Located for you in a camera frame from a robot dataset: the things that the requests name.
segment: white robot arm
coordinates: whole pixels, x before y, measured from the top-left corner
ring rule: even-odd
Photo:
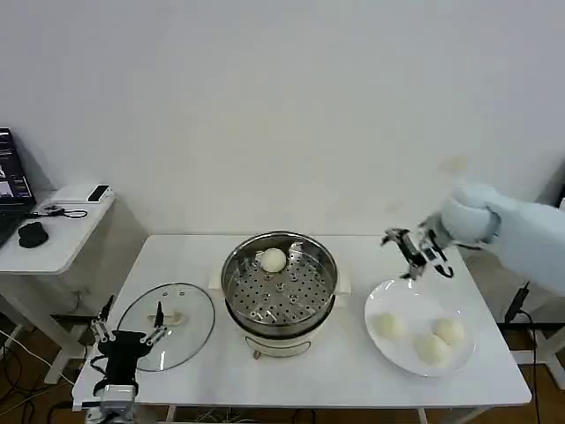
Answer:
[[[493,252],[505,268],[565,296],[565,213],[510,199],[486,185],[457,188],[417,233],[390,229],[383,242],[390,240],[401,247],[411,278],[430,262],[445,274],[447,264],[438,263],[447,261],[442,250],[465,244]]]

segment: wooden floor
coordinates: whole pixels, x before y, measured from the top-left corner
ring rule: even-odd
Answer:
[[[52,361],[56,354],[57,348],[46,338],[39,330],[31,333],[22,333],[19,340],[33,352],[40,354],[46,360]],[[519,349],[528,346],[524,344],[530,343],[527,337],[520,334],[510,334],[507,340],[511,348]],[[8,423],[33,423],[48,424],[47,415],[49,408],[61,401],[71,400],[71,387],[64,385],[59,388],[53,386],[45,386],[42,382],[43,376],[47,372],[45,367],[39,360],[29,356],[15,344],[12,345],[13,350],[22,361],[23,370],[19,386],[22,389],[51,389],[50,392],[42,394],[33,399],[33,403],[18,406],[9,413],[4,413],[11,407],[21,402],[26,396],[21,391],[12,393],[8,398],[0,402],[0,424]],[[13,382],[17,381],[19,374],[19,364],[15,355],[9,355],[6,360],[2,361],[0,366],[0,398],[10,390],[6,373]],[[526,381],[531,387],[532,367],[521,367]],[[72,380],[76,379],[78,369],[67,369],[66,374]],[[539,408],[541,413],[541,422],[543,424],[565,424],[565,391],[559,391],[546,368],[538,366],[538,390],[539,390]],[[177,412],[177,420],[194,420],[207,410],[199,408],[180,408]],[[155,408],[155,413],[160,420],[164,420],[166,409]],[[291,423],[293,417],[296,423],[310,424],[313,422],[313,415],[310,410],[298,412],[295,416],[295,410],[288,409],[271,409],[271,410],[240,410],[226,408],[218,408],[207,422],[222,422],[228,417],[230,422],[237,420],[261,420],[262,422],[284,422]],[[445,411],[428,411],[428,420],[430,423],[440,422],[441,418],[446,414]],[[71,413],[70,411],[57,411],[52,424],[80,424],[84,422],[84,413]],[[318,424],[337,424],[337,423],[417,423],[418,414],[415,411],[397,411],[397,410],[317,410],[315,412],[315,422]],[[535,408],[533,402],[526,406],[512,408],[498,408],[487,411],[473,421],[476,424],[533,424],[536,422]]]

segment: white table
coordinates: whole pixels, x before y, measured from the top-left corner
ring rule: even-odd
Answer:
[[[208,287],[210,275],[243,236],[152,236],[147,239],[117,297],[108,325],[157,285],[175,282]],[[476,324],[477,349],[467,366],[445,378],[425,378],[394,366],[365,329],[364,304],[378,283],[398,277],[406,263],[396,246],[379,237],[316,237],[343,266],[352,294],[335,308],[313,347],[294,358],[254,360],[220,293],[210,292],[216,323],[202,350],[163,373],[138,372],[136,402],[150,405],[230,405],[296,408],[478,408],[521,405],[531,393],[471,275],[456,250],[448,251],[456,276],[428,272],[422,290]],[[95,401],[101,376],[85,366],[72,392],[75,409]],[[464,422],[469,415],[454,422]]]
[[[63,274],[87,242],[114,201],[114,196],[100,203],[65,204],[66,209],[83,209],[88,215],[80,219],[64,216],[30,219],[40,221],[49,234],[49,240],[33,249],[18,244],[15,232],[0,248],[0,294],[35,327],[57,343],[62,351],[57,355],[45,382],[56,383],[59,373],[72,358],[83,358],[85,348],[78,338],[85,326],[75,326],[69,333],[50,316],[45,300],[21,276],[54,276]],[[49,203],[49,198],[42,205]]]

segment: computer mouse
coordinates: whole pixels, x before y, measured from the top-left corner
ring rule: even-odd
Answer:
[[[49,239],[49,234],[41,223],[27,223],[18,230],[19,245],[26,249],[41,246]]]

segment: stainless steel pot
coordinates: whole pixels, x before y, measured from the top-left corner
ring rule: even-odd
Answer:
[[[267,249],[281,249],[284,269],[260,266]],[[271,339],[298,337],[320,325],[335,302],[337,268],[331,253],[313,238],[274,231],[249,238],[228,256],[222,291],[234,321],[250,333]]]

